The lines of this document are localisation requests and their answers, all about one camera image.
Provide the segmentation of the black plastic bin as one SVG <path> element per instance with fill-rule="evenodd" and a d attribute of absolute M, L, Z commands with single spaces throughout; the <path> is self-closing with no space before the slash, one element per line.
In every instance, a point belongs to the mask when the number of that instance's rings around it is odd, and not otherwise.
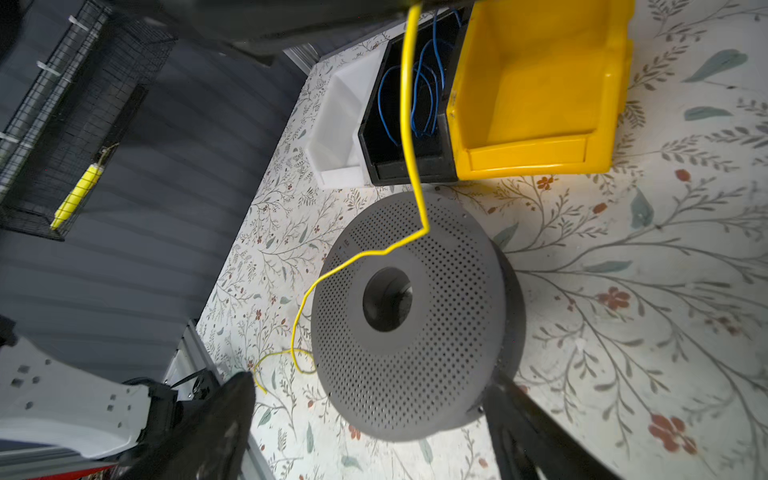
<path fill-rule="evenodd" d="M 448 127 L 448 100 L 472 7 L 436 14 L 419 26 L 409 110 L 414 152 L 423 183 L 458 180 Z M 375 186 L 409 183 L 399 122 L 404 35 L 392 38 L 374 81 L 358 138 Z"/>

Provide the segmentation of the floral table mat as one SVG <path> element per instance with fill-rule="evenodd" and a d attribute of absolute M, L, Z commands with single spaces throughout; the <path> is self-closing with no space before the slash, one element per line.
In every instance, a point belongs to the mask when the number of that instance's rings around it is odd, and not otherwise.
<path fill-rule="evenodd" d="M 343 228 L 388 188 L 321 189 L 302 148 L 315 65 L 202 312 L 223 376 L 257 379 L 251 432 L 277 479 L 495 479 L 484 420 L 409 443 L 362 434 L 288 347 Z M 441 185 L 507 255 L 528 327 L 522 390 L 626 479 L 767 475 L 767 5 L 639 1 L 613 166 Z"/>

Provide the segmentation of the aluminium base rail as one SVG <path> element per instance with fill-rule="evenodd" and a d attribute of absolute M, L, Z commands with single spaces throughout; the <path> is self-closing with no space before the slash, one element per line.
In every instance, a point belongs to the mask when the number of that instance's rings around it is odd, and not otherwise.
<path fill-rule="evenodd" d="M 178 392 L 182 402 L 203 400 L 223 383 L 223 376 L 205 348 L 194 320 L 188 320 L 169 366 L 161 377 L 163 384 Z M 238 479 L 274 479 L 256 439 L 248 442 Z"/>

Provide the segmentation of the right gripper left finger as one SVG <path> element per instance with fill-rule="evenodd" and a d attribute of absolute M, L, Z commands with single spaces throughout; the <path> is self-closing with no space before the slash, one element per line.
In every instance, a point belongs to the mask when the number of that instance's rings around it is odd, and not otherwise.
<path fill-rule="evenodd" d="M 184 419 L 123 479 L 236 479 L 248 445 L 255 386 L 239 372 Z"/>

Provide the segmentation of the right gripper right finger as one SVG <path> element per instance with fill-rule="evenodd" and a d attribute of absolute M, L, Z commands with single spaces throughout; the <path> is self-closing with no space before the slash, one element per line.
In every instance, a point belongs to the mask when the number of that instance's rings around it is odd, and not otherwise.
<path fill-rule="evenodd" d="M 499 370 L 483 410 L 502 479 L 617 477 Z"/>

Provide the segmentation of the white plastic bin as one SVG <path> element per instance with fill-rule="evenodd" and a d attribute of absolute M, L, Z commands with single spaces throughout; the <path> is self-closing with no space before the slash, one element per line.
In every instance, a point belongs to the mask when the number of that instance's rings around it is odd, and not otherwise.
<path fill-rule="evenodd" d="M 379 48 L 341 66 L 330 76 L 304 146 L 305 157 L 322 189 L 372 185 L 358 132 L 383 56 L 384 50 Z"/>

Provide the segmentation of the yellow black tool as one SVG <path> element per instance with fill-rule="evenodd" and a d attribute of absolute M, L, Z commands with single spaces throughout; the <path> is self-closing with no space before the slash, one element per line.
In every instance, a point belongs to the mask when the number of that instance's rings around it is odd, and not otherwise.
<path fill-rule="evenodd" d="M 54 218 L 50 224 L 51 230 L 58 230 L 76 212 L 80 204 L 100 180 L 105 170 L 107 160 L 118 146 L 118 143 L 114 143 L 104 147 L 100 151 L 97 160 L 88 166 L 73 189 L 68 193 L 56 210 Z"/>

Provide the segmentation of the yellow plastic bin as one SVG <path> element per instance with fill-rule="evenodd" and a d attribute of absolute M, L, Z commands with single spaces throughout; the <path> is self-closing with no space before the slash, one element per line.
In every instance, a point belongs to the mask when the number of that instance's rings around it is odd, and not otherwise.
<path fill-rule="evenodd" d="M 446 108 L 461 180 L 600 174 L 626 101 L 631 1 L 478 1 Z"/>

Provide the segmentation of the grey perforated cable spool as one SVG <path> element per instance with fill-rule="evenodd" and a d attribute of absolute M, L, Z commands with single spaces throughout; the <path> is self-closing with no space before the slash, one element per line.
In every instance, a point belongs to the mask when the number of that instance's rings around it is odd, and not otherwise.
<path fill-rule="evenodd" d="M 343 230 L 311 307 L 317 374 L 333 407 L 363 434 L 419 440 L 476 420 L 496 373 L 521 363 L 526 314 L 500 248 L 456 200 L 412 194 L 374 202 Z"/>

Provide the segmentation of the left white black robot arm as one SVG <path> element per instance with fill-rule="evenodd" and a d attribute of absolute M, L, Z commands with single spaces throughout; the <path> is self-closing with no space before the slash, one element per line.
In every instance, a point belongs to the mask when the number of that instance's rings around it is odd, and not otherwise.
<path fill-rule="evenodd" d="M 322 190 L 306 128 L 340 58 L 268 67 L 144 21 L 108 28 L 1 233 L 1 311 L 57 361 L 162 382 L 187 324 L 224 376 L 259 377 L 253 434 L 278 479 L 466 479 L 471 425 L 389 444 L 351 427 L 287 347 L 341 231 L 391 189 Z"/>

